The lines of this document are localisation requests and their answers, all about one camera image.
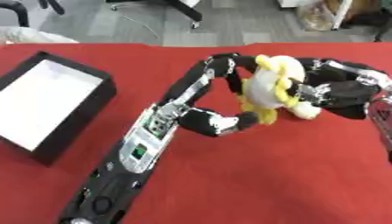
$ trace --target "table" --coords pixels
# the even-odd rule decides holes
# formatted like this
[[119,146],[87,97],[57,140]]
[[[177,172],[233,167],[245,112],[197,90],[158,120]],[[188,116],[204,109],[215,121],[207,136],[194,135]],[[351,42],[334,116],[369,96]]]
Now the table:
[[[7,45],[0,73],[45,50],[103,69],[118,96],[51,167],[0,142],[0,220],[53,224],[84,178],[142,109],[197,60],[239,52],[334,57],[392,72],[391,44],[258,44],[228,48],[147,45]],[[224,80],[200,106],[238,111]],[[221,138],[181,129],[124,224],[368,224],[392,221],[392,167],[370,121],[323,112]]]

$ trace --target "red object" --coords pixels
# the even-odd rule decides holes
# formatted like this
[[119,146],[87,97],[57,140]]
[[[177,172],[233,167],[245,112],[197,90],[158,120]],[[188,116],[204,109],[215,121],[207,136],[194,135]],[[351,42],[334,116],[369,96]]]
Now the red object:
[[[55,223],[85,177],[142,110],[210,54],[332,57],[392,73],[391,44],[7,45],[0,48],[0,73],[36,51],[111,73],[118,95],[50,167],[0,143],[4,224]],[[199,105],[228,115],[239,108],[224,80],[215,81],[213,92]],[[392,223],[392,167],[369,120],[352,121],[326,111],[314,121],[300,121],[284,111],[279,117],[270,127],[221,138],[181,129],[123,223]]]

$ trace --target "stuffed animal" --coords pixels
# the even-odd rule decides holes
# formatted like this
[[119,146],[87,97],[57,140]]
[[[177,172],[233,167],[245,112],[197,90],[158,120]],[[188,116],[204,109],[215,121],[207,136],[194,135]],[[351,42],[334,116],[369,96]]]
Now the stuffed animal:
[[287,93],[293,80],[304,82],[305,70],[301,63],[289,56],[256,57],[258,68],[250,79],[242,80],[243,95],[239,96],[243,111],[254,111],[259,123],[270,125],[277,119],[277,109],[284,107],[302,119],[311,120],[321,108]]

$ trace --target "screw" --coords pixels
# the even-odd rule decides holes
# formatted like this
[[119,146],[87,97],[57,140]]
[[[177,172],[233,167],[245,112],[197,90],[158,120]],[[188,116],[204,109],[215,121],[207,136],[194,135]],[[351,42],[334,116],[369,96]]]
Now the screw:
[[112,162],[106,164],[106,169],[108,169],[108,171],[111,172],[113,168],[115,168],[115,165]]

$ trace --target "yellow plush toy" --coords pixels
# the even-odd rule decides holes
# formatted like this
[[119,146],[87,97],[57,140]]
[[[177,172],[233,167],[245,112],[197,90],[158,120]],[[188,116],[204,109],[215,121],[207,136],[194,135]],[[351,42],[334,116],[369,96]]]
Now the yellow plush toy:
[[287,94],[292,80],[303,82],[305,70],[301,63],[289,56],[256,57],[259,66],[255,75],[242,80],[243,95],[240,95],[241,109],[255,111],[261,124],[270,125],[277,119],[277,109],[287,108],[303,119],[313,119],[321,108],[313,107],[308,101],[299,101],[297,96]]

